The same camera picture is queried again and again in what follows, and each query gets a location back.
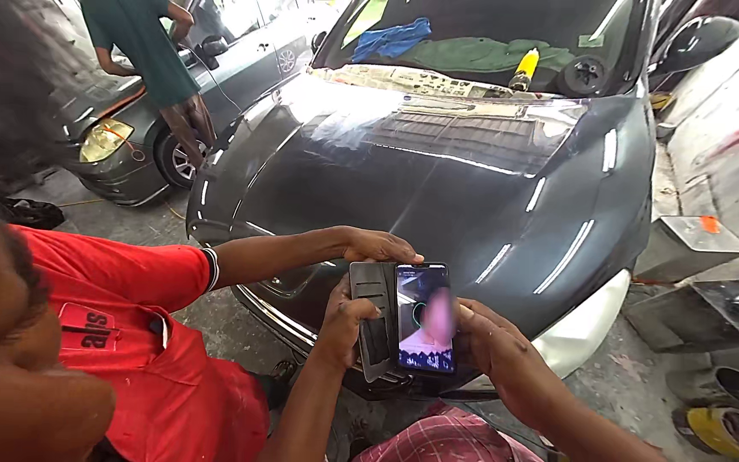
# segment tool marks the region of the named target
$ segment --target blue cloth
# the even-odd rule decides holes
[[[432,33],[429,19],[420,17],[412,24],[388,29],[367,30],[358,37],[358,45],[352,54],[353,62],[361,62],[371,54],[397,58]]]

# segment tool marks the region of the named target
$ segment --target concrete floor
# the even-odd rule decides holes
[[[676,213],[677,198],[671,186],[671,165],[662,151],[659,151],[654,183],[655,205],[659,213]],[[43,186],[32,187],[18,196],[56,205],[96,199],[66,171],[54,173]],[[57,230],[144,246],[196,245],[186,239],[183,220],[176,215],[184,215],[186,199],[186,191],[172,191],[167,202],[138,208],[118,207],[106,201],[67,205],[63,207],[67,222]],[[645,287],[633,286],[627,302],[642,299],[646,290]],[[268,373],[275,362],[292,357],[290,349],[261,326],[227,290],[201,297],[176,313],[175,318],[203,332],[211,356],[235,360],[253,372]],[[666,388],[664,374],[672,367],[686,367],[686,364],[702,367],[704,361],[705,357],[700,360],[670,358],[652,353],[620,317],[597,353],[565,382],[592,409],[661,447],[671,460],[724,460],[689,446],[671,424],[670,415],[678,402]],[[366,402],[343,390],[330,437],[329,459],[333,462],[346,460],[349,429],[357,418],[368,424],[369,436],[381,442],[415,422],[430,404],[400,400]],[[531,430],[509,415],[500,401],[470,406],[508,432],[538,441]],[[536,452],[545,457],[542,451]]]

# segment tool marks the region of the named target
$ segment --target dark gray car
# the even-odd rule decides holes
[[[389,231],[446,262],[458,296],[513,321],[566,376],[609,331],[647,242],[648,76],[697,66],[739,36],[737,21],[695,18],[664,31],[668,44],[653,57],[659,5],[354,0],[314,40],[310,73],[223,131],[190,195],[187,232],[216,245],[333,225]],[[363,30],[420,17],[429,42],[353,62]],[[513,46],[523,51],[509,56]],[[532,47],[532,86],[511,92]],[[232,291],[303,355],[346,270],[326,261]],[[368,384],[350,371],[344,380],[370,399],[497,398],[464,367],[443,378],[387,373]]]
[[[187,42],[199,47],[212,70],[189,50],[180,55],[201,86],[217,132],[308,63],[313,32],[328,28],[335,20],[326,22],[328,15],[336,15],[305,0],[195,0],[188,9],[195,26]],[[203,42],[218,37],[228,44],[226,51],[201,53]],[[195,169],[146,97],[140,77],[77,94],[60,119],[66,122],[70,155],[59,163],[110,201],[139,205],[170,186],[189,188],[193,183]]]

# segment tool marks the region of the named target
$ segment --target shirt logo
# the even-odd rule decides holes
[[[116,351],[119,329],[112,315],[67,302],[59,311],[62,349]]]

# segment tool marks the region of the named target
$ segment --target black bag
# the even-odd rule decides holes
[[[62,209],[30,199],[0,199],[0,218],[7,223],[35,229],[53,229],[64,223]]]

